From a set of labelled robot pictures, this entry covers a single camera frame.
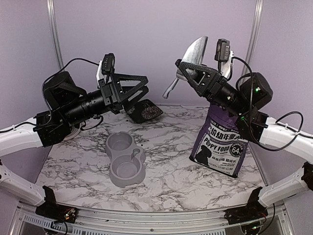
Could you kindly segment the purple pet food bag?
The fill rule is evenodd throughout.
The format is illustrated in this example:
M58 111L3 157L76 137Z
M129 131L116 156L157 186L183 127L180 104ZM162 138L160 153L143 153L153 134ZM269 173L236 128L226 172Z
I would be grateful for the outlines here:
M227 110L211 104L189 159L237 178L248 146L248 140L242 138L235 126L237 119Z

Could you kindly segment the grey double pet bowl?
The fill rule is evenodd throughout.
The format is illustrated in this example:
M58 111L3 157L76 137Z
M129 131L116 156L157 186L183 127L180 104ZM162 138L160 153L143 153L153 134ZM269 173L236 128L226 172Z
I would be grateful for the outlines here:
M140 184L146 176L146 155L133 136L127 132L113 133L106 141L111 182L120 188Z

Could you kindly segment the metal food scoop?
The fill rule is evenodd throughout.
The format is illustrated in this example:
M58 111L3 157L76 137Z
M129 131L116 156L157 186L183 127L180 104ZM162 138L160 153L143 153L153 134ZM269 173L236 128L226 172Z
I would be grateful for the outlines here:
M182 62L192 63L196 65L201 65L203 62L205 49L207 46L208 36L201 36L196 39L186 50L183 58L181 59ZM166 89L162 97L167 99L169 97L170 92L175 88L179 81L186 81L187 79L183 75L183 73L177 69L176 78L174 81L169 85Z

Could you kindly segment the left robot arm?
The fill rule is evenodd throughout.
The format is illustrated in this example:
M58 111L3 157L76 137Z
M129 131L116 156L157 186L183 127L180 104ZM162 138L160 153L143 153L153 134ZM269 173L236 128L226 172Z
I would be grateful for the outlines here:
M106 112L118 114L148 92L145 76L102 72L98 77L98 89L87 93L75 85L67 71L53 76L43 88L52 110L1 130L0 155L60 143L72 127L90 118L101 118Z

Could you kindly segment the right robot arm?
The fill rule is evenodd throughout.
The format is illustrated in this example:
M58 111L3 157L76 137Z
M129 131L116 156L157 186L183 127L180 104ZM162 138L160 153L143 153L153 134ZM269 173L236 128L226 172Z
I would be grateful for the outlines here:
M305 160L291 176L255 189L242 209L246 219L253 219L261 209L277 201L313 189L313 137L302 132L301 127L294 129L259 111L273 95L269 83L259 72L249 71L242 85L232 87L216 69L180 59L176 66L200 97L237 116L235 125L244 139L267 151L285 150Z

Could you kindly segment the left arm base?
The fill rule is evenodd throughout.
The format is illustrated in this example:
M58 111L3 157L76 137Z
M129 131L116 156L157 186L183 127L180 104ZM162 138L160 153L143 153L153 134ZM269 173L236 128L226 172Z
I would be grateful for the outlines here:
M60 206L58 208L37 207L35 210L35 214L54 219L58 222L75 223L78 209L66 206Z

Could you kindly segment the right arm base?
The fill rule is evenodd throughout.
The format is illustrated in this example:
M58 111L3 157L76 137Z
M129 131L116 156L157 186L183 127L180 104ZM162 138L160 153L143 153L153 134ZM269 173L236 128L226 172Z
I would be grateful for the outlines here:
M268 216L268 211L266 209L256 211L253 209L247 209L246 207L231 208L224 212L224 218L228 221L229 225L248 222Z

